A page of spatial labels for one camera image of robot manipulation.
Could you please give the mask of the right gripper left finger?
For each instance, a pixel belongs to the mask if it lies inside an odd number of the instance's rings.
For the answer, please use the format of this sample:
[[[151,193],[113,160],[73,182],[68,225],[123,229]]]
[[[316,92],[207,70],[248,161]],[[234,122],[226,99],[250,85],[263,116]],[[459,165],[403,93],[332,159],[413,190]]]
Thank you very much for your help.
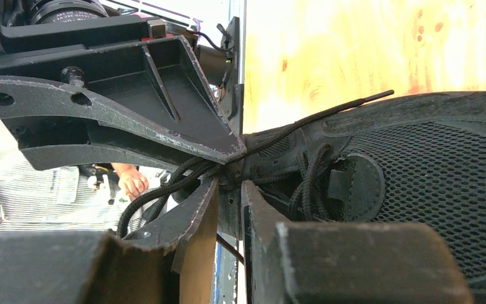
[[[0,303],[209,303],[219,190],[119,239],[100,232],[0,233]]]

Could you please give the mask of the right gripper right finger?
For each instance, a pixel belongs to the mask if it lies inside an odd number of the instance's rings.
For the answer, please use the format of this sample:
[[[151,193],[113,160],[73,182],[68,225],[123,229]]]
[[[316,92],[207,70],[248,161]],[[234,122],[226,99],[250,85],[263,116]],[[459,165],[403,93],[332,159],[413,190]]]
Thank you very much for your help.
[[[241,186],[249,303],[473,303],[425,224],[292,222]]]

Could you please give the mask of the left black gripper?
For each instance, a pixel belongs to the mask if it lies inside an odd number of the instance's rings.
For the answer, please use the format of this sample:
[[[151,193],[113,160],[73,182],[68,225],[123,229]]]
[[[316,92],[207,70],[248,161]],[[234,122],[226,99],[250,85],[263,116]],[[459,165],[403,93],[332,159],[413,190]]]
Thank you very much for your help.
[[[158,18],[0,27],[0,121],[37,169],[226,164],[246,152],[189,44]]]

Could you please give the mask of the black shoe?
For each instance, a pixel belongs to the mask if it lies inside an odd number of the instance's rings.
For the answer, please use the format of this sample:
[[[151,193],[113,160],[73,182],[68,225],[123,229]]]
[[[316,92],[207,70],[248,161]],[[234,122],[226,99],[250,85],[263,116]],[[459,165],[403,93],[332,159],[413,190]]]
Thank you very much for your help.
[[[242,215],[251,181],[292,222],[425,224],[486,303],[486,92],[353,101],[247,142]]]

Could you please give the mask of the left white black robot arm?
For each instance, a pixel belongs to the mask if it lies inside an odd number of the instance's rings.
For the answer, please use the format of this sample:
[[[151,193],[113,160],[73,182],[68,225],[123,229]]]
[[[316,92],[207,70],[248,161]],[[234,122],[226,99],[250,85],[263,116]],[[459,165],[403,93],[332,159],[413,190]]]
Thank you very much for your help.
[[[153,1],[0,1],[0,160],[226,164],[242,138],[240,18]]]

